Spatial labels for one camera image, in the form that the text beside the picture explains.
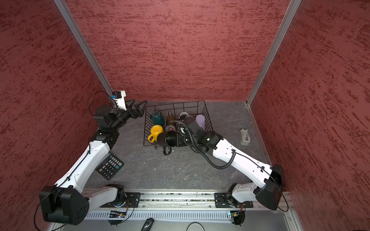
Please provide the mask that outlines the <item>black mug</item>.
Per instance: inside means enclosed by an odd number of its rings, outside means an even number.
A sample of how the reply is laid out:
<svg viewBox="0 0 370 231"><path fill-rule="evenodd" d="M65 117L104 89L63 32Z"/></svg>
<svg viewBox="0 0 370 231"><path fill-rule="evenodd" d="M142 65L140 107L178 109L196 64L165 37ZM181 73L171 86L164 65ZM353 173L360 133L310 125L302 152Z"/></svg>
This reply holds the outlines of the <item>black mug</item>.
<svg viewBox="0 0 370 231"><path fill-rule="evenodd" d="M157 145L162 147L162 152L165 156L171 154L172 148L176 147L177 142L177 132L176 131L166 131L160 133L157 137Z"/></svg>

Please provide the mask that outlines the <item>lilac plastic cup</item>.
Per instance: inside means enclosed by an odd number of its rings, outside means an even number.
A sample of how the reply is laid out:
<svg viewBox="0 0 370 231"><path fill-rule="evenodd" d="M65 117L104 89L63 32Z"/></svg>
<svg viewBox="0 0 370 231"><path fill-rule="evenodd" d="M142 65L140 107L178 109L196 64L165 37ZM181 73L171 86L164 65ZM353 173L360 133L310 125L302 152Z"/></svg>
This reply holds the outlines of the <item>lilac plastic cup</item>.
<svg viewBox="0 0 370 231"><path fill-rule="evenodd" d="M205 131L206 130L206 118L202 114L196 116L196 123Z"/></svg>

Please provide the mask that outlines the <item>white mug grey handle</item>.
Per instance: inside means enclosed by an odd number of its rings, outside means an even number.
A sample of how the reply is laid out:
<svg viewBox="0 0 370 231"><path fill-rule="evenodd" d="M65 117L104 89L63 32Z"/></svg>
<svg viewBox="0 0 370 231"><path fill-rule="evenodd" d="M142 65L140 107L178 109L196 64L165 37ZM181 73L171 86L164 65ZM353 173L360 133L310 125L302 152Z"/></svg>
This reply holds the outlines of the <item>white mug grey handle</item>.
<svg viewBox="0 0 370 231"><path fill-rule="evenodd" d="M192 115L190 115L190 114L189 114L189 113L187 113L187 112L181 112L181 113L180 113L179 120L183 121L183 120L185 120L185 119L187 119L187 118L191 118L191 119L193 119L193 116L192 116Z"/></svg>

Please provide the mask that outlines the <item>olive glass cup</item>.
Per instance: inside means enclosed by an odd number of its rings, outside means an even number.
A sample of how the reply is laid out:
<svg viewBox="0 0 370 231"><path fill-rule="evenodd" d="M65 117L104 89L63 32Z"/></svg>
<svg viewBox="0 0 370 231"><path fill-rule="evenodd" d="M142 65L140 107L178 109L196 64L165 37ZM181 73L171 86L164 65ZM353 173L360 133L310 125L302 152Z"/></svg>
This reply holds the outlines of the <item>olive glass cup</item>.
<svg viewBox="0 0 370 231"><path fill-rule="evenodd" d="M177 118L175 116L173 116L173 115L167 116L167 119L166 119L167 126L169 126L169 125L176 126L175 120L177 120Z"/></svg>

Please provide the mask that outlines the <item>teal green cup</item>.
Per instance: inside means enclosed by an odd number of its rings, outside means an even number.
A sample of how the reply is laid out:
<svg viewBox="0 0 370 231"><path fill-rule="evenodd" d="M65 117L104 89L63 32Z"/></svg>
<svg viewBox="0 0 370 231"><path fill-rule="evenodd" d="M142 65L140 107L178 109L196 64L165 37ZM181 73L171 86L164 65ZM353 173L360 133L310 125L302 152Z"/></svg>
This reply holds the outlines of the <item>teal green cup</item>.
<svg viewBox="0 0 370 231"><path fill-rule="evenodd" d="M165 121L163 118L163 115L159 111L154 111L151 115L151 120L153 122L153 125L160 125L160 126L165 126Z"/></svg>

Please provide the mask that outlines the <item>yellow mug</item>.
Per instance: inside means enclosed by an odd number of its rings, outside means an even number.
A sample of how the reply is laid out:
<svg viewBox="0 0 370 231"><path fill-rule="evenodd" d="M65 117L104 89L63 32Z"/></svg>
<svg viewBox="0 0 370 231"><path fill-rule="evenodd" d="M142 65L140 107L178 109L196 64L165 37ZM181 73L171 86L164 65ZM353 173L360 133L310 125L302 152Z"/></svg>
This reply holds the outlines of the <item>yellow mug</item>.
<svg viewBox="0 0 370 231"><path fill-rule="evenodd" d="M157 141L158 135L163 133L163 132L164 132L164 130L163 130L163 127L161 125L154 125L150 129L150 134L148 136L148 141L150 143L153 143L153 142Z"/></svg>

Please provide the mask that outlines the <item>clear glass cup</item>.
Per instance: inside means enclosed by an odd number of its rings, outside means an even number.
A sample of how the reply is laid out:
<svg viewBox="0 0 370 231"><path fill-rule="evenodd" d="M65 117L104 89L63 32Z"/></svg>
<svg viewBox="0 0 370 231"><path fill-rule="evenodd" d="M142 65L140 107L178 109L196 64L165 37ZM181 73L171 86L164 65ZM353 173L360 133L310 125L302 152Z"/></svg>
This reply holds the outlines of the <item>clear glass cup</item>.
<svg viewBox="0 0 370 231"><path fill-rule="evenodd" d="M165 131L176 131L176 127L174 125L167 125Z"/></svg>

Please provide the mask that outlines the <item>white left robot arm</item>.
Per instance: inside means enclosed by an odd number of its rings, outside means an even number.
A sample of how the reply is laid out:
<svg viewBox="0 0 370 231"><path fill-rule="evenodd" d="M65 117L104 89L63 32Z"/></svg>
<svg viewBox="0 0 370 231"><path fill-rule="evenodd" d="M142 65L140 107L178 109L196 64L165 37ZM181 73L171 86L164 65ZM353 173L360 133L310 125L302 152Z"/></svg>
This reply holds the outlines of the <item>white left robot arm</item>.
<svg viewBox="0 0 370 231"><path fill-rule="evenodd" d="M96 110L93 118L98 130L76 163L53 186L44 186L39 193L37 209L41 210L44 221L78 225L89 212L102 205L111 203L116 207L128 207L129 200L122 185L108 184L101 189L84 190L94 171L110 180L121 169L123 164L116 164L110 153L119 129L130 118L145 114L147 101L136 103L130 100L126 104L122 99L114 99L113 102L115 108L103 105Z"/></svg>

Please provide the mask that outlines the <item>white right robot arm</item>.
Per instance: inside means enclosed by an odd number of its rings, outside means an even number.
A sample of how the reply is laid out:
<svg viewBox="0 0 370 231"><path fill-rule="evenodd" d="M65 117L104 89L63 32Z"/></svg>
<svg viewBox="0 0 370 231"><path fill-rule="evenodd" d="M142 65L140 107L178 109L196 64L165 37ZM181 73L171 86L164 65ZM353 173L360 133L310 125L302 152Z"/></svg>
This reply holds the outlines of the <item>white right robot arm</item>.
<svg viewBox="0 0 370 231"><path fill-rule="evenodd" d="M205 131L192 118L175 120L178 132L184 133L190 148L205 158L215 169L233 167L251 183L234 183L226 193L228 204L238 208L245 202L257 201L265 208L277 210L284 198L284 170L280 165L271 166L260 162L232 145L214 131Z"/></svg>

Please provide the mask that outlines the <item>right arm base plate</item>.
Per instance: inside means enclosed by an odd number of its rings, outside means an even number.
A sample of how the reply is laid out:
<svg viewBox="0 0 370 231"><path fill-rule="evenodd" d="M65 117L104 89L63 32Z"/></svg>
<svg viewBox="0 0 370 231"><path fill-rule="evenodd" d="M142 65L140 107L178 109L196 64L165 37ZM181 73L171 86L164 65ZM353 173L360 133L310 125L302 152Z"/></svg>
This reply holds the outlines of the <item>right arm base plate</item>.
<svg viewBox="0 0 370 231"><path fill-rule="evenodd" d="M226 193L214 193L214 202L216 208L253 208L252 201L240 203L238 201L229 200Z"/></svg>

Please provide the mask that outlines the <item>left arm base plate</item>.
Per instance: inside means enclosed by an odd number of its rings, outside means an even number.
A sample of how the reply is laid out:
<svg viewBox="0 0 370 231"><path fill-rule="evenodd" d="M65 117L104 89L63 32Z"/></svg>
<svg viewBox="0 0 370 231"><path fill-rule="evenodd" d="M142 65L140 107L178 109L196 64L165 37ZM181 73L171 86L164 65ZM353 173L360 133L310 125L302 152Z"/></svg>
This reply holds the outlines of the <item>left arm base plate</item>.
<svg viewBox="0 0 370 231"><path fill-rule="evenodd" d="M140 202L141 193L139 192L126 192L122 202L114 201L106 203L101 208L137 208Z"/></svg>

